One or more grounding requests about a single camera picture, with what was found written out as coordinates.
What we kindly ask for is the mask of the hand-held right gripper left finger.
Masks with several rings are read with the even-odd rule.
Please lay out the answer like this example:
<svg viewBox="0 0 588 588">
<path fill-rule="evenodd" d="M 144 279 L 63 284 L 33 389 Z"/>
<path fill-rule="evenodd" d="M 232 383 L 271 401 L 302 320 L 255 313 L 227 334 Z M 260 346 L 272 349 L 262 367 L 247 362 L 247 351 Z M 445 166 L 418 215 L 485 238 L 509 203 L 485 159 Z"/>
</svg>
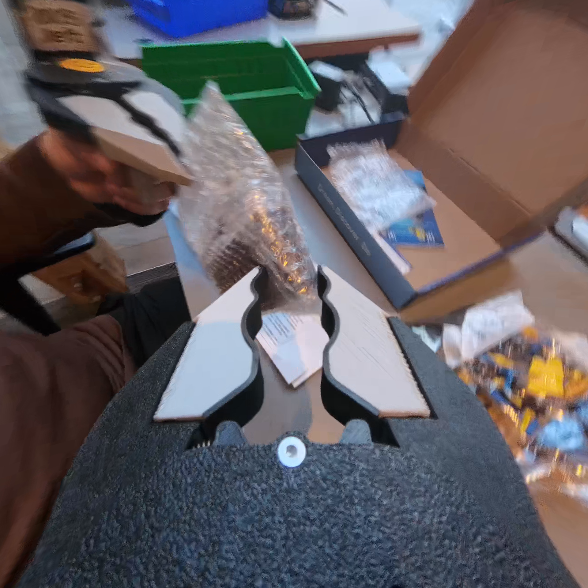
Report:
<svg viewBox="0 0 588 588">
<path fill-rule="evenodd" d="M 268 275 L 258 266 L 197 315 L 154 422 L 211 422 L 243 394 L 263 393 L 255 338 Z"/>
</svg>

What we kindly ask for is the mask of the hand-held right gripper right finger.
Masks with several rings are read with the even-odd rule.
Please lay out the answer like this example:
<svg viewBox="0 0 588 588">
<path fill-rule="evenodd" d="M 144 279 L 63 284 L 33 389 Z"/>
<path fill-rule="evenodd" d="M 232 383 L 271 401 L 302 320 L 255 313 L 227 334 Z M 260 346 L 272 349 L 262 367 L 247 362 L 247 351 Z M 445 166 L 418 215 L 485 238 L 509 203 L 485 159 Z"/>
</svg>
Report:
<svg viewBox="0 0 588 588">
<path fill-rule="evenodd" d="M 323 351 L 321 400 L 341 424 L 363 420 L 371 429 L 389 419 L 431 417 L 422 385 L 390 316 L 326 266 L 318 267 Z"/>
</svg>

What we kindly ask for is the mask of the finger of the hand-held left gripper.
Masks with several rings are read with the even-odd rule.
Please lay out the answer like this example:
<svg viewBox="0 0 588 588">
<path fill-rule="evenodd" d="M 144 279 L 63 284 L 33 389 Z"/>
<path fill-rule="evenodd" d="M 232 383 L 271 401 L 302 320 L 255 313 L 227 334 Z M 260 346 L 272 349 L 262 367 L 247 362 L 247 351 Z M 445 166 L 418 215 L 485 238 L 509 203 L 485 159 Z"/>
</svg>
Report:
<svg viewBox="0 0 588 588">
<path fill-rule="evenodd" d="M 160 132 L 177 155 L 183 155 L 187 123 L 185 116 L 160 93 L 136 89 L 123 95 L 123 101 L 140 115 L 145 115 L 153 134 Z"/>
<path fill-rule="evenodd" d="M 60 98 L 60 103 L 89 124 L 105 156 L 154 180 L 188 186 L 192 178 L 171 147 L 106 98 Z"/>
</svg>

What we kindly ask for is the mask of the blue-cover instruction booklet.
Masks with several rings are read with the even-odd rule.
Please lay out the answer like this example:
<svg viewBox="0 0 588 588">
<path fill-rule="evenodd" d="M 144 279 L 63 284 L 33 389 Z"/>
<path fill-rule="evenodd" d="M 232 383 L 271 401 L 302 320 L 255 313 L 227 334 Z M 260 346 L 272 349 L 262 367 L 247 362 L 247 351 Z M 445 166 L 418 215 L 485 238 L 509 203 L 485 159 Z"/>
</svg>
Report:
<svg viewBox="0 0 588 588">
<path fill-rule="evenodd" d="M 297 389 L 322 369 L 329 337 L 317 313 L 274 312 L 262 316 L 256 340 L 286 384 Z"/>
</svg>

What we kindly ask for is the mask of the clear bag small dark parts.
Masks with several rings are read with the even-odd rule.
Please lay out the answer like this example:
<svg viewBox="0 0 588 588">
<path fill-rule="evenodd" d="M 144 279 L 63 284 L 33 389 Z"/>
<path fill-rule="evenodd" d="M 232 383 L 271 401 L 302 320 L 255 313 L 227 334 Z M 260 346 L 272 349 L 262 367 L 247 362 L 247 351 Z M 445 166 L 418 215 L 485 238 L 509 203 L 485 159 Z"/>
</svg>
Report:
<svg viewBox="0 0 588 588">
<path fill-rule="evenodd" d="M 180 190 L 182 231 L 207 277 L 224 293 L 262 267 L 262 306 L 305 312 L 318 297 L 317 270 L 273 160 L 214 82 L 187 119 L 186 163 L 193 182 Z"/>
</svg>

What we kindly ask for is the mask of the clear bag grey tracks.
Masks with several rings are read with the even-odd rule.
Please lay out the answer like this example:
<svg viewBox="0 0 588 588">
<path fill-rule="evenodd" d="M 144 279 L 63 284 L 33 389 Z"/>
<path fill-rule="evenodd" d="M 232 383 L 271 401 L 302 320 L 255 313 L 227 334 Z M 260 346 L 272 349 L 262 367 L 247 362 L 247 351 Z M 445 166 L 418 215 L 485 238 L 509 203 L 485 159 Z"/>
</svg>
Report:
<svg viewBox="0 0 588 588">
<path fill-rule="evenodd" d="M 370 232 L 386 232 L 436 206 L 381 140 L 335 143 L 327 154 L 332 185 Z"/>
</svg>

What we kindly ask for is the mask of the blue cardboard box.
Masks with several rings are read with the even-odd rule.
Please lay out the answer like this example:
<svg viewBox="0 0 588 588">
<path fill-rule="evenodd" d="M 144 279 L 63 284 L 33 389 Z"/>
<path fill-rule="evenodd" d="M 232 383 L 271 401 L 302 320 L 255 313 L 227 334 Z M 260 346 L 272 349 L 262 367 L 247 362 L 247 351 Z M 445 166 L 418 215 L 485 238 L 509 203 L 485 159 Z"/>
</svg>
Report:
<svg viewBox="0 0 588 588">
<path fill-rule="evenodd" d="M 407 118 L 299 139 L 295 170 L 396 311 L 535 238 L 587 197 L 587 1 L 474 1 Z M 444 246 L 394 250 L 334 187 L 327 149 L 381 140 L 422 173 Z"/>
</svg>

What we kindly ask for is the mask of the person's left forearm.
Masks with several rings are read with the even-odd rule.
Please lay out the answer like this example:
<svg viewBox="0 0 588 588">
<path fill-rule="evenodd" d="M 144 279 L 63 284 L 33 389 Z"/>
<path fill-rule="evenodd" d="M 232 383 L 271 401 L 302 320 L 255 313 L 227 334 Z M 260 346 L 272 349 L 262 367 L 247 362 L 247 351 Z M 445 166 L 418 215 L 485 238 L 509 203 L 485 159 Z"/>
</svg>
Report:
<svg viewBox="0 0 588 588">
<path fill-rule="evenodd" d="M 114 225 L 49 165 L 40 136 L 1 161 L 1 267 Z"/>
</svg>

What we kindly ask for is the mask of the grey desk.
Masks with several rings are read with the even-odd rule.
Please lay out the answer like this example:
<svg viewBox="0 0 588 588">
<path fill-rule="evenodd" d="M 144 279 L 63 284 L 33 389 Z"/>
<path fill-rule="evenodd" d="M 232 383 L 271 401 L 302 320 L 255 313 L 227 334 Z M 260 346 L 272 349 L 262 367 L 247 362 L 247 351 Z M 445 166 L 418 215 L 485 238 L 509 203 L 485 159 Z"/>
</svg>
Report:
<svg viewBox="0 0 588 588">
<path fill-rule="evenodd" d="M 357 260 L 331 221 L 306 190 L 293 167 L 294 151 L 271 154 L 288 187 L 313 260 L 334 270 L 392 316 L 397 313 Z M 587 266 L 550 233 L 516 249 L 477 273 L 423 297 L 401 311 L 401 319 L 423 322 L 503 293 L 521 290 L 527 308 L 540 323 L 565 332 L 587 333 Z M 334 443 L 343 427 L 320 400 L 320 372 L 291 389 L 261 351 L 264 401 L 245 426 L 251 443 L 269 443 L 287 432 L 304 432 L 312 442 Z M 538 491 L 533 499 L 563 562 L 587 587 L 587 510 L 568 496 Z"/>
</svg>

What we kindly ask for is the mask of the person's left hand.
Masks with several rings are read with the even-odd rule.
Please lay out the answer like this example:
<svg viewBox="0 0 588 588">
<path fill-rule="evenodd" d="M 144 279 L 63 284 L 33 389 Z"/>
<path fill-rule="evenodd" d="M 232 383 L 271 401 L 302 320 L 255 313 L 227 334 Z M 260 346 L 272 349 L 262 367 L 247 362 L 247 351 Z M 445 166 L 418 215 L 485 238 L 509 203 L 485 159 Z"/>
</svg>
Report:
<svg viewBox="0 0 588 588">
<path fill-rule="evenodd" d="M 153 185 L 151 196 L 143 196 L 130 178 L 131 168 L 56 129 L 41 133 L 38 145 L 51 168 L 89 202 L 117 205 L 138 215 L 157 215 L 168 209 L 175 195 L 175 185 L 164 182 Z"/>
</svg>

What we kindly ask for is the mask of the blue plastic bin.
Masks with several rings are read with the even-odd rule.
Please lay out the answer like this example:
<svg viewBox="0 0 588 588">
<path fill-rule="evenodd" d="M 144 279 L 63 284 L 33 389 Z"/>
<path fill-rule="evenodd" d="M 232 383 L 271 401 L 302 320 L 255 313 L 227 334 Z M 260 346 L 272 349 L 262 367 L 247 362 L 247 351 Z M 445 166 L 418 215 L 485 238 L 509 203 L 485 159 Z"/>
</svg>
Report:
<svg viewBox="0 0 588 588">
<path fill-rule="evenodd" d="M 135 16 L 170 38 L 263 19 L 269 1 L 129 1 Z"/>
</svg>

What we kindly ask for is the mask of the thin blue printed leaflet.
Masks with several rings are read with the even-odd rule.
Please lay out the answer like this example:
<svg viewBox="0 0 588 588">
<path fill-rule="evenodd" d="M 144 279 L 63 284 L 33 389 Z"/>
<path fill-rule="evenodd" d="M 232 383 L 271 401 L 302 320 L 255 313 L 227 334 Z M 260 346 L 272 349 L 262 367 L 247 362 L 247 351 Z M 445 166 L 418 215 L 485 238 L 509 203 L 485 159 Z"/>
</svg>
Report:
<svg viewBox="0 0 588 588">
<path fill-rule="evenodd" d="M 386 218 L 395 220 L 379 235 L 392 247 L 444 247 L 434 213 L 436 201 L 427 192 L 422 172 L 403 172 L 407 180 L 397 179 L 385 198 Z"/>
</svg>

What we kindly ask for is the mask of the clear bag yellow blue parts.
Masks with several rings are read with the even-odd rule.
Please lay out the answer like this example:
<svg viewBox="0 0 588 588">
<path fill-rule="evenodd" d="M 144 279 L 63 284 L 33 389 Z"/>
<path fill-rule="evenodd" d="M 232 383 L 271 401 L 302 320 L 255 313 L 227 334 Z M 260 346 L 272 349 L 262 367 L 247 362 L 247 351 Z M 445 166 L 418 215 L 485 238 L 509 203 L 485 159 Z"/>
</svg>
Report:
<svg viewBox="0 0 588 588">
<path fill-rule="evenodd" d="M 440 351 L 481 398 L 525 482 L 587 504 L 587 336 L 540 322 L 512 290 L 445 319 Z"/>
</svg>

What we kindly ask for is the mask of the black electronic device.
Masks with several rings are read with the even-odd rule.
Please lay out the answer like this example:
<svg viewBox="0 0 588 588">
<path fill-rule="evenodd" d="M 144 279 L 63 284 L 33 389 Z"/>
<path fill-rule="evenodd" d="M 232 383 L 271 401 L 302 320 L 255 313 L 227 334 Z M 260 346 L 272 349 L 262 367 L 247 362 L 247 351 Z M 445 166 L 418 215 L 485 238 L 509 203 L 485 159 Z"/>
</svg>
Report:
<svg viewBox="0 0 588 588">
<path fill-rule="evenodd" d="M 344 71 L 333 64 L 318 60 L 311 62 L 309 69 L 320 88 L 315 98 L 315 107 L 328 113 L 335 111 L 339 106 L 345 81 Z"/>
</svg>

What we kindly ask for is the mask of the blue black tool battery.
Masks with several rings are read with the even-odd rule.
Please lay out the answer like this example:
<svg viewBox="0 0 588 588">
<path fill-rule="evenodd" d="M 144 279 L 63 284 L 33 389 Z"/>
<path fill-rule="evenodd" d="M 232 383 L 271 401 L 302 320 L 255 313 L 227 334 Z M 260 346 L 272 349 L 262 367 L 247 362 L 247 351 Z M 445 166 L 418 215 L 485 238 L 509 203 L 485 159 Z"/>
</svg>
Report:
<svg viewBox="0 0 588 588">
<path fill-rule="evenodd" d="M 268 1 L 268 12 L 282 21 L 313 18 L 317 1 Z"/>
</svg>

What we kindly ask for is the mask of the background work table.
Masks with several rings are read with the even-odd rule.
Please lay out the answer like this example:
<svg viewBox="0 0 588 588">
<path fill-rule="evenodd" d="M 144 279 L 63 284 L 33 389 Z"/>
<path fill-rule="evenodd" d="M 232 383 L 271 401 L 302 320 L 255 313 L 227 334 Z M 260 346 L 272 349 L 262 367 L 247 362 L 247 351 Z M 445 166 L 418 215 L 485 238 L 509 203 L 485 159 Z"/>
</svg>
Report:
<svg viewBox="0 0 588 588">
<path fill-rule="evenodd" d="M 264 41 L 275 47 L 287 40 L 306 60 L 368 53 L 378 47 L 415 43 L 422 34 L 413 19 L 384 1 L 319 1 L 311 19 L 281 21 L 273 15 L 255 21 L 171 39 L 136 20 L 129 8 L 104 10 L 105 32 L 117 57 L 142 58 L 142 45 Z"/>
</svg>

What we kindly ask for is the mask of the white flat adapter box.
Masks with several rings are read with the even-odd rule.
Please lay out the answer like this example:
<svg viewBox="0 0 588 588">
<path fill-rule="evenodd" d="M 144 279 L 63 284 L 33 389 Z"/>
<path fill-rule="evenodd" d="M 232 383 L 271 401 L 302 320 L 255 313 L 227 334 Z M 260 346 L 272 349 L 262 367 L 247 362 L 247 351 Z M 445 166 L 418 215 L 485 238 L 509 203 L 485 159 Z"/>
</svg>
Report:
<svg viewBox="0 0 588 588">
<path fill-rule="evenodd" d="M 393 61 L 369 61 L 367 66 L 390 92 L 399 93 L 411 87 L 411 78 Z"/>
</svg>

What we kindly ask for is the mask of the small black box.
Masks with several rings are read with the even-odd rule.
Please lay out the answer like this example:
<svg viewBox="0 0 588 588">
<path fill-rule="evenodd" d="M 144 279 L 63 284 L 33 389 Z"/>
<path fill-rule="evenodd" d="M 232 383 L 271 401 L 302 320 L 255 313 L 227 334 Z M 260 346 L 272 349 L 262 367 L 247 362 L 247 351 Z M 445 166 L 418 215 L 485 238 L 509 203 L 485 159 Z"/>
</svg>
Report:
<svg viewBox="0 0 588 588">
<path fill-rule="evenodd" d="M 403 116 L 410 114 L 408 106 L 408 95 L 406 92 L 393 92 L 387 86 L 384 86 L 379 93 L 380 115 L 399 113 Z"/>
</svg>

